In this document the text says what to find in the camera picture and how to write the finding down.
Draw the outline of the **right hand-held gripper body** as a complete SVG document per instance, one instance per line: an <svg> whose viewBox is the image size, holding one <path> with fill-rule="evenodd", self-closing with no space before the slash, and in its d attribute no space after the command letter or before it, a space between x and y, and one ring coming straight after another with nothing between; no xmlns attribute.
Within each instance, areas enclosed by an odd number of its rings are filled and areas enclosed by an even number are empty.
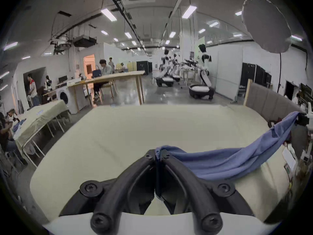
<svg viewBox="0 0 313 235"><path fill-rule="evenodd" d="M308 102L308 111L307 111L307 132L308 135L313 135L313 108L311 102Z"/></svg>

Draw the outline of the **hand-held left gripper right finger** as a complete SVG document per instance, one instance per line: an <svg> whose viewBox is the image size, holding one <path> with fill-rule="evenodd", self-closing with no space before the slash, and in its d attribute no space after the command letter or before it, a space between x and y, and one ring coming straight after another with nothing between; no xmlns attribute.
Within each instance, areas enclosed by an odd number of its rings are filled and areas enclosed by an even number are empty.
<svg viewBox="0 0 313 235"><path fill-rule="evenodd" d="M157 197L171 215L192 213L201 232L220 232L221 213L253 217L252 209L232 182L198 178L167 150L156 158L156 166Z"/></svg>

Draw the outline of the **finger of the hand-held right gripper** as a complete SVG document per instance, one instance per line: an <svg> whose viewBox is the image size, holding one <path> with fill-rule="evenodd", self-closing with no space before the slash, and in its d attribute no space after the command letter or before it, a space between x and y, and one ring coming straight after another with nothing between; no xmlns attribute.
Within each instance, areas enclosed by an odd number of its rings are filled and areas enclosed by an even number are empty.
<svg viewBox="0 0 313 235"><path fill-rule="evenodd" d="M299 112L296 120L295 120L295 125L300 125L306 127L308 125L308 117L307 114L304 112Z"/></svg>

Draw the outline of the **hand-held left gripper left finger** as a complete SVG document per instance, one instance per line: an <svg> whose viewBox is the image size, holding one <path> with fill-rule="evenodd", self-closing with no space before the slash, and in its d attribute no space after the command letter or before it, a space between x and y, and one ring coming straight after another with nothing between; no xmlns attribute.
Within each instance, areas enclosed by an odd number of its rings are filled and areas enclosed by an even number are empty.
<svg viewBox="0 0 313 235"><path fill-rule="evenodd" d="M144 215L155 196L156 159L149 150L117 178L88 180L73 194L59 217L92 213L90 227L96 234L111 234L121 214Z"/></svg>

